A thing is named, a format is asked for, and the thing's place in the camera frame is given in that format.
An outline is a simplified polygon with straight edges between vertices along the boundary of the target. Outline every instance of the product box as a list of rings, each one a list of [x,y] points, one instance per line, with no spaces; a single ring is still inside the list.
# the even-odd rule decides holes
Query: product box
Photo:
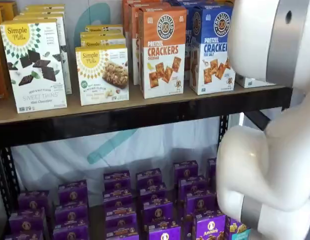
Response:
[[[175,220],[160,221],[148,225],[148,239],[180,240],[181,226]]]
[[[82,106],[129,99],[125,45],[77,47],[75,51]]]
[[[87,25],[85,28],[86,32],[100,32],[110,30],[120,30],[120,33],[123,34],[123,25],[122,24]]]
[[[219,211],[199,213],[193,219],[192,239],[224,240],[225,215]]]
[[[129,44],[128,59],[129,59],[129,76],[133,79],[134,85],[140,84],[140,38],[139,38],[139,9],[142,7],[169,7],[168,2],[146,2],[146,3],[133,3],[128,5],[128,30],[129,30]]]
[[[251,230],[245,224],[226,216],[224,237],[225,240],[248,240]]]
[[[131,190],[127,188],[115,189],[103,192],[104,207],[121,207],[133,203]]]
[[[65,91],[66,91],[66,94],[72,94],[68,47],[66,43],[66,31],[65,31],[65,23],[64,23],[63,16],[64,15],[61,13],[56,13],[56,14],[28,13],[25,15],[18,15],[14,17],[14,20],[56,19],[58,40],[59,40],[60,53],[61,53],[61,64],[63,66]]]
[[[19,210],[9,217],[9,226],[13,234],[23,231],[42,231],[45,239],[49,239],[44,208],[36,210]]]
[[[136,224],[127,224],[124,226],[106,228],[106,240],[139,240],[139,232]]]
[[[195,193],[207,187],[207,181],[203,175],[182,178],[178,181],[178,201],[183,203],[188,192]]]
[[[223,2],[193,9],[189,85],[198,95],[234,89],[235,72],[227,55],[232,11]]]
[[[241,85],[243,88],[258,88],[266,86],[274,86],[275,84],[266,81],[259,81],[254,78],[244,77],[242,75],[236,74],[235,82]]]
[[[78,219],[87,219],[89,215],[86,201],[70,201],[55,209],[56,224]]]
[[[138,190],[162,182],[162,172],[159,168],[136,173],[136,188]]]
[[[145,99],[182,94],[186,9],[142,7],[138,12],[139,77]]]
[[[12,235],[5,236],[5,240],[43,240],[41,231],[23,231]]]
[[[123,170],[112,173],[104,173],[104,188],[105,190],[131,188],[130,171]]]
[[[56,225],[53,231],[54,240],[89,240],[89,223],[87,219],[66,221]]]
[[[87,201],[88,192],[86,180],[59,185],[58,197],[60,204],[67,204],[72,201]]]
[[[114,228],[126,224],[137,224],[136,208],[134,203],[105,209],[106,228]]]
[[[0,25],[18,113],[66,108],[56,19]]]

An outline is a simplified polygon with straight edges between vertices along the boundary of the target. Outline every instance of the chocolate image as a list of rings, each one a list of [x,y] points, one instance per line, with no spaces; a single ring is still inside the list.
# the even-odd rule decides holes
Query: chocolate image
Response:
[[[41,55],[38,52],[32,51],[32,50],[27,50],[27,52],[28,52],[29,60],[32,63],[36,63],[37,60],[41,59]]]
[[[48,64],[50,64],[51,61],[49,60],[37,60],[33,64],[33,68],[42,68],[42,67],[47,67]]]
[[[54,68],[49,66],[43,66],[41,68],[41,72],[43,73],[43,78],[56,82]]]
[[[25,84],[30,84],[33,81],[34,77],[32,75],[27,75],[25,77],[23,77],[20,81],[20,83],[18,84],[18,86],[22,86]]]

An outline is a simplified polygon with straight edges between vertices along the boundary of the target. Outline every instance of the cracker image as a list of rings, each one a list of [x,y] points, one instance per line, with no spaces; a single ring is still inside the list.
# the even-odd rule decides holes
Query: cracker image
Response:
[[[217,73],[215,74],[215,76],[221,80],[223,75],[224,75],[224,72],[225,72],[225,69],[226,69],[226,66],[223,64],[223,63],[220,63],[219,67],[218,67],[218,71]]]
[[[173,71],[175,73],[178,73],[179,69],[180,69],[180,64],[181,64],[182,59],[180,59],[179,57],[174,57],[174,61],[173,61],[173,65],[171,66],[171,68],[173,69]]]
[[[155,88],[159,86],[159,79],[157,77],[157,72],[151,72],[149,74],[149,82],[150,82],[150,88]]]

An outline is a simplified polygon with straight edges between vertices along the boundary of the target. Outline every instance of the purple snack box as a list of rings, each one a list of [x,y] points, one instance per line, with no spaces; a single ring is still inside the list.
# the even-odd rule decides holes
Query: purple snack box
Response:
[[[165,197],[166,190],[167,188],[164,182],[142,188],[139,190],[140,201],[143,203],[150,200],[163,198]]]
[[[131,175],[128,170],[104,174],[105,190],[131,188]]]
[[[193,239],[224,240],[225,215],[220,210],[205,211],[193,219]]]
[[[121,207],[133,203],[133,195],[130,189],[122,188],[103,192],[104,207]]]
[[[70,201],[66,204],[57,206],[55,209],[56,224],[85,218],[88,218],[86,201]]]
[[[54,240],[89,240],[89,227],[87,219],[66,221],[55,226]]]
[[[197,190],[205,189],[207,186],[206,179],[203,175],[191,176],[178,180],[178,200],[183,203],[188,192],[196,192]]]
[[[175,220],[161,221],[148,225],[148,240],[180,240],[181,226]]]
[[[127,224],[124,226],[106,228],[107,240],[139,240],[139,232],[136,224]]]
[[[184,161],[174,163],[174,184],[177,185],[179,179],[195,177],[199,172],[199,165],[194,161]]]
[[[75,181],[58,186],[59,204],[66,204],[72,201],[87,201],[86,180]]]
[[[136,188],[146,188],[155,184],[162,183],[162,172],[159,168],[142,171],[136,174]]]
[[[115,206],[105,209],[105,226],[106,228],[120,227],[126,224],[136,224],[135,205],[128,204],[125,206]]]
[[[23,231],[5,236],[5,240],[43,240],[43,233],[41,231]]]

